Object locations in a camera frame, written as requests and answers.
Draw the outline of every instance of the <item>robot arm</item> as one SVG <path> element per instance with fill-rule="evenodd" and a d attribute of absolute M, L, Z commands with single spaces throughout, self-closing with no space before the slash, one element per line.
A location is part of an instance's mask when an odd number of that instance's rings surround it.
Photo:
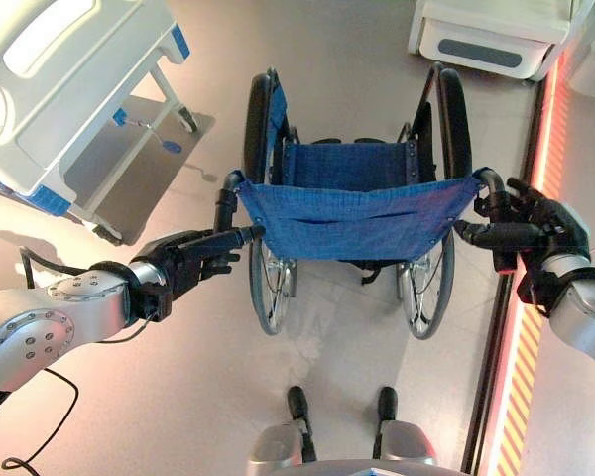
<path fill-rule="evenodd" d="M 138 319 L 160 322 L 172 312 L 172 301 L 199 281 L 229 273 L 228 263 L 239 259 L 230 251 L 265 231 L 232 227 L 234 185 L 227 182 L 219 192 L 214 230 L 153 241 L 128 266 L 101 262 L 45 288 L 0 291 L 0 405 L 66 352 Z"/>
<path fill-rule="evenodd" d="M 493 171 L 480 178 L 490 194 L 478 198 L 475 209 L 491 223 L 459 220 L 454 229 L 466 242 L 493 250 L 498 272 L 513 271 L 520 254 L 526 268 L 521 301 L 543 309 L 563 342 L 595 360 L 595 268 L 586 231 L 564 206 L 522 181 L 508 180 L 518 192 L 513 196 Z"/>

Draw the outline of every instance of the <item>red light strip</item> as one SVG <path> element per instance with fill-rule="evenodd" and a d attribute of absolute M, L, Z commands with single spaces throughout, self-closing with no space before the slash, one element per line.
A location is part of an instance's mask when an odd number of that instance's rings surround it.
<path fill-rule="evenodd" d="M 561 165 L 566 136 L 567 91 L 559 81 L 563 57 L 546 77 L 540 117 L 540 134 L 531 185 L 550 198 L 559 197 Z M 488 434 L 492 435 L 488 464 L 480 474 L 517 476 L 520 473 L 529 422 L 537 354 L 543 319 L 531 306 L 523 305 L 516 287 L 524 275 L 516 272 L 510 300 L 497 391 Z"/>

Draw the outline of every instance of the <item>floor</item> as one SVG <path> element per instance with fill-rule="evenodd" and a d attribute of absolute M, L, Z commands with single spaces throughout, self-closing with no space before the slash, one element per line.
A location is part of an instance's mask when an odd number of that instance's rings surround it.
<path fill-rule="evenodd" d="M 138 243 L 115 248 L 64 219 L 0 197 L 0 289 L 19 287 L 17 246 L 87 267 L 128 262 L 143 243 L 213 221 L 215 178 L 240 166 L 251 78 L 280 74 L 303 141 L 394 140 L 411 120 L 431 62 L 406 53 L 414 2 L 171 0 L 192 56 L 164 63 L 173 88 L 211 129 L 166 191 Z M 474 168 L 516 176 L 536 88 L 459 69 Z M 149 84 L 139 88 L 151 97 Z M 439 142 L 435 144 L 439 151 Z M 150 177 L 145 177 L 146 186 Z M 466 217 L 476 220 L 472 210 Z M 237 223 L 248 218 L 239 211 Z M 249 300 L 246 252 L 229 276 L 201 283 L 172 316 L 125 345 L 79 348 L 54 368 L 81 388 L 65 428 L 39 456 L 42 474 L 242 474 L 256 437 L 288 418 L 285 392 L 302 385 L 320 459 L 370 457 L 383 385 L 399 419 L 420 425 L 440 465 L 458 469 L 496 276 L 491 256 L 456 244 L 446 318 L 415 341 L 394 273 L 367 288 L 339 263 L 300 263 L 298 292 L 280 336 L 260 330 Z M 48 276 L 39 275 L 39 281 Z M 0 410 L 0 461 L 26 457 L 69 404 L 70 390 L 39 375 Z"/>

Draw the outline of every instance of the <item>wheelchair armrest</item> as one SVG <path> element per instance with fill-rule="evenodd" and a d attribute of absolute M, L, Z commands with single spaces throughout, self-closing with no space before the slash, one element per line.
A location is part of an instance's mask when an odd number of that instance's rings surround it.
<path fill-rule="evenodd" d="M 262 183 L 265 178 L 267 125 L 272 89 L 273 80 L 268 73 L 258 74 L 251 82 L 243 171 L 245 177 L 253 183 Z"/>
<path fill-rule="evenodd" d="M 412 134 L 420 135 L 425 128 L 431 127 L 427 122 L 431 116 L 424 109 L 435 76 L 445 177 L 466 177 L 472 173 L 472 154 L 463 88 L 454 69 L 446 69 L 439 62 L 432 66 L 416 111 Z"/>

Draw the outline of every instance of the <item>wheelchair wheel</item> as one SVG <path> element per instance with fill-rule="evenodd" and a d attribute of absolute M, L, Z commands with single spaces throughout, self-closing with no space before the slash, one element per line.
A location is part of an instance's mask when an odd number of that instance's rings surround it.
<path fill-rule="evenodd" d="M 397 265 L 397 292 L 406 322 L 417 339 L 431 337 L 445 314 L 454 281 L 454 236 L 411 263 Z"/>
<path fill-rule="evenodd" d="M 295 296 L 295 267 L 296 263 L 293 260 L 276 258 L 260 238 L 251 244 L 249 251 L 251 301 L 258 314 L 260 325 L 268 335 L 276 335 L 282 329 L 289 298 Z"/>

